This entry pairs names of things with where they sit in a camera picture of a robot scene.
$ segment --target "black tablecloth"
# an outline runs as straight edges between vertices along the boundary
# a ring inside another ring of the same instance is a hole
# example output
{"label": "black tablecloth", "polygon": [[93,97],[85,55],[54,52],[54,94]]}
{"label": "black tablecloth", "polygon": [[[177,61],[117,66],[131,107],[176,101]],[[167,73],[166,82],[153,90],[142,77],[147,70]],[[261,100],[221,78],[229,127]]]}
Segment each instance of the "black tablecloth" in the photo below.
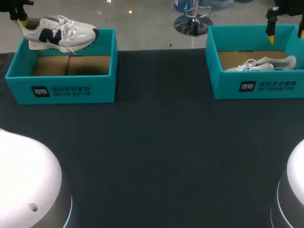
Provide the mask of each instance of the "black tablecloth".
{"label": "black tablecloth", "polygon": [[304,101],[215,100],[203,49],[119,52],[114,104],[18,106],[0,128],[53,151],[81,228],[269,228]]}

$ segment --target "chrome stool base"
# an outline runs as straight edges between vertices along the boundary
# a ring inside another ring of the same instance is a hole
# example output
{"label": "chrome stool base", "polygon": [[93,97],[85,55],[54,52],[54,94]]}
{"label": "chrome stool base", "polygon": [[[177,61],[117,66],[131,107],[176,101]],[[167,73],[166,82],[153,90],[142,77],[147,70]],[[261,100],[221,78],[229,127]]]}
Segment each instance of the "chrome stool base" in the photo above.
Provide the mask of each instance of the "chrome stool base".
{"label": "chrome stool base", "polygon": [[208,17],[189,18],[186,15],[180,16],[174,22],[174,27],[179,33],[190,37],[206,35],[210,25],[213,25],[213,22]]}
{"label": "chrome stool base", "polygon": [[[204,10],[205,14],[199,14],[200,10]],[[193,8],[177,18],[174,22],[174,27],[179,33],[186,36],[204,36],[208,33],[209,26],[213,25],[212,20],[206,17],[212,11],[213,9],[209,6],[199,6],[199,0],[193,0]]]}

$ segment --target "shoe box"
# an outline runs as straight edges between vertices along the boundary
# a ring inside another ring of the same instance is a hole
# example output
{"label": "shoe box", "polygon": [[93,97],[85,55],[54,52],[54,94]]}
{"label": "shoe box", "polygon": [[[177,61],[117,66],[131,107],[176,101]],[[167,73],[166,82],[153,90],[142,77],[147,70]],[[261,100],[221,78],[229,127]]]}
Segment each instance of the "shoe box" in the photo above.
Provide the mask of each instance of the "shoe box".
{"label": "shoe box", "polygon": [[5,76],[19,105],[112,103],[118,51],[115,30],[100,29],[76,54],[31,51],[23,39]]}
{"label": "shoe box", "polygon": [[[266,25],[210,26],[206,59],[216,99],[304,98],[304,40],[296,25],[277,25],[275,43]],[[295,70],[232,71],[248,59],[295,56]]]}

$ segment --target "sneaker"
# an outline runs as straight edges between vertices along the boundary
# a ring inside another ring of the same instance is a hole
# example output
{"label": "sneaker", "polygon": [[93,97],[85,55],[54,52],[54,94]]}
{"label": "sneaker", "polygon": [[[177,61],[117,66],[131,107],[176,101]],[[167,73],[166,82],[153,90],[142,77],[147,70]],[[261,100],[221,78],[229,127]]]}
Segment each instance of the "sneaker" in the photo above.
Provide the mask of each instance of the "sneaker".
{"label": "sneaker", "polygon": [[58,15],[58,16],[52,16],[52,15],[51,16],[45,16],[45,18],[57,21],[61,25],[65,24],[65,23],[68,23],[68,24],[74,23],[75,25],[81,26],[83,28],[98,30],[94,25],[78,22],[78,21],[75,21],[75,20],[70,20],[70,19],[68,19],[68,18],[66,18],[64,16],[61,16],[61,15]]}
{"label": "sneaker", "polygon": [[55,48],[63,53],[75,53],[92,44],[98,36],[96,28],[84,28],[75,21],[50,20],[42,18],[36,28],[28,29],[21,21],[19,26],[24,37],[29,41],[30,50]]}
{"label": "sneaker", "polygon": [[270,63],[265,63],[260,66],[256,66],[256,61],[254,59],[249,59],[243,65],[225,71],[261,71],[261,70],[274,70],[274,67]]}
{"label": "sneaker", "polygon": [[270,63],[276,70],[294,70],[296,65],[296,58],[294,56],[288,56],[285,59],[271,59],[264,57],[256,62],[256,65],[263,65]]}

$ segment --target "shiny floor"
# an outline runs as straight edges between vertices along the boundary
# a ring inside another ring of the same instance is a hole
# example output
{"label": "shiny floor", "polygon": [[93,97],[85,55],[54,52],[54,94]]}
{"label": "shiny floor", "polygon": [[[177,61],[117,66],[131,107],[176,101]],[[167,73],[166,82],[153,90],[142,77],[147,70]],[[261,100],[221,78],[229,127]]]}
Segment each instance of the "shiny floor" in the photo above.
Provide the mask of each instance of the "shiny floor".
{"label": "shiny floor", "polygon": [[[265,24],[273,0],[234,2],[229,8],[210,15],[215,25]],[[182,15],[173,7],[173,0],[35,0],[26,6],[30,17],[64,15],[69,19],[115,28],[119,50],[204,48],[207,36],[187,37],[173,24]],[[300,17],[280,17],[279,23],[299,24]],[[0,13],[0,53],[17,49],[22,33]]]}

